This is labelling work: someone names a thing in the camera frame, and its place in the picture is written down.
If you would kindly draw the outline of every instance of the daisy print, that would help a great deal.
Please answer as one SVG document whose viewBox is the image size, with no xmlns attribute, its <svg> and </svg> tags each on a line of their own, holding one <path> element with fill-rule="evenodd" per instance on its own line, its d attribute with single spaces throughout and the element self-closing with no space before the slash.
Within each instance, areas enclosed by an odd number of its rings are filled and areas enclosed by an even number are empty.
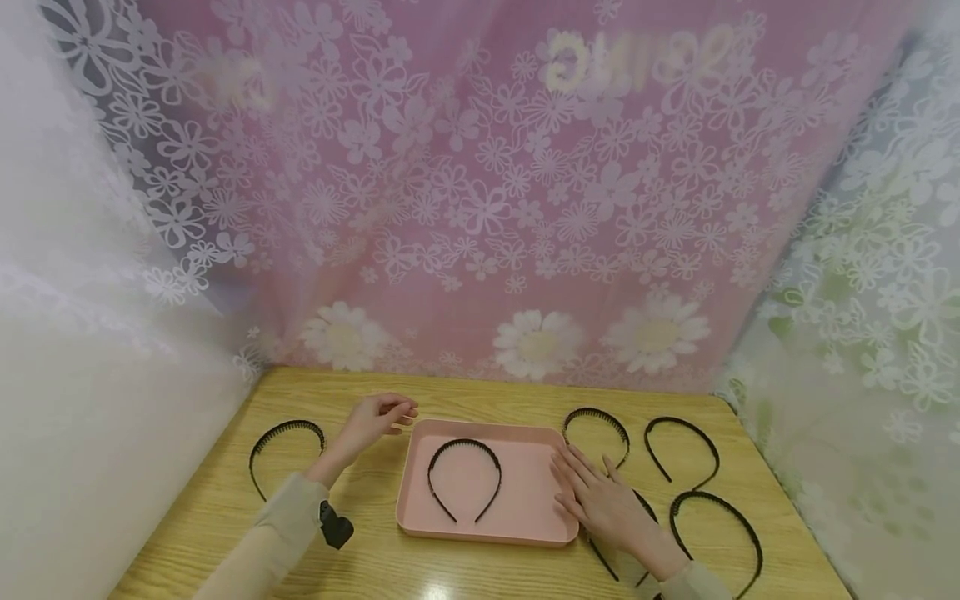
<svg viewBox="0 0 960 600">
<path fill-rule="evenodd" d="M 707 317 L 695 316 L 699 302 L 684 303 L 676 294 L 648 294 L 642 308 L 627 308 L 612 324 L 603 344 L 616 351 L 628 372 L 655 374 L 677 365 L 677 354 L 697 350 L 694 342 L 710 334 Z"/>
<path fill-rule="evenodd" d="M 363 308 L 337 301 L 317 314 L 306 322 L 300 338 L 319 363 L 332 364 L 336 370 L 368 371 L 386 351 L 389 336 Z"/>
<path fill-rule="evenodd" d="M 493 340 L 499 350 L 496 362 L 514 377 L 532 381 L 560 372 L 577 357 L 577 347 L 584 341 L 583 330 L 569 315 L 551 312 L 543 317 L 539 310 L 514 314 L 513 321 L 502 324 L 497 333 Z"/>
</svg>

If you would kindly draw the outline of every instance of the beige sleeve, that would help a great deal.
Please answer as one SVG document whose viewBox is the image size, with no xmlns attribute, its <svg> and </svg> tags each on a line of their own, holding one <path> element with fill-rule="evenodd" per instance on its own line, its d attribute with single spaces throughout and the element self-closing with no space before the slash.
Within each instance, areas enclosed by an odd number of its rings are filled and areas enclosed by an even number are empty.
<svg viewBox="0 0 960 600">
<path fill-rule="evenodd" d="M 317 536 L 317 510 L 327 494 L 322 484 L 307 481 L 300 473 L 290 475 L 194 600 L 266 598 Z"/>
<path fill-rule="evenodd" d="M 663 600 L 731 600 L 720 578 L 696 561 L 660 584 Z"/>
</svg>

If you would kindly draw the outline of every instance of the green floral curtain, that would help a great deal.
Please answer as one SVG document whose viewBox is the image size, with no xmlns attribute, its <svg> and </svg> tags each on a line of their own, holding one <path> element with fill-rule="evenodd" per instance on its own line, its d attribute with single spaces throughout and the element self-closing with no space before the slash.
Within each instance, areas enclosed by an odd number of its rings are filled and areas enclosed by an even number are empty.
<svg viewBox="0 0 960 600">
<path fill-rule="evenodd" d="M 960 583 L 958 27 L 902 44 L 719 390 L 861 598 Z"/>
</svg>

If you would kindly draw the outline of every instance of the white curtain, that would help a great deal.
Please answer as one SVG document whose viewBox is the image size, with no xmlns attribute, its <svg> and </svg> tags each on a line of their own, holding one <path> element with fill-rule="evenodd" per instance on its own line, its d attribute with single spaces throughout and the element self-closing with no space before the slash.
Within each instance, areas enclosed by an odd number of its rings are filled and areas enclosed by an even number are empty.
<svg viewBox="0 0 960 600">
<path fill-rule="evenodd" d="M 730 359 L 722 394 L 864 599 L 955 598 L 960 9 L 902 44 Z"/>
<path fill-rule="evenodd" d="M 261 360 L 243 287 L 167 250 L 47 29 L 0 3 L 0 597 L 102 598 Z"/>
</svg>

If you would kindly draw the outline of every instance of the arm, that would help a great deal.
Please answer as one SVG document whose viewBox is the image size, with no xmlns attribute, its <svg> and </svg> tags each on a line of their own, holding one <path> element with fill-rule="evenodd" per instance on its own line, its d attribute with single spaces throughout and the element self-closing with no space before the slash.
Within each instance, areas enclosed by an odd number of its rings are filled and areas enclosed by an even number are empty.
<svg viewBox="0 0 960 600">
<path fill-rule="evenodd" d="M 397 394 L 361 400 L 330 449 L 303 473 L 290 475 L 194 600 L 266 598 L 316 538 L 317 509 L 344 469 L 381 435 L 401 433 L 395 425 L 409 425 L 416 415 L 417 403 Z"/>
<path fill-rule="evenodd" d="M 592 534 L 643 564 L 660 582 L 664 600 L 731 600 L 716 575 L 691 561 L 636 502 L 610 457 L 603 460 L 609 477 L 575 446 L 562 448 L 554 467 L 574 495 L 558 494 L 557 501 Z"/>
</svg>

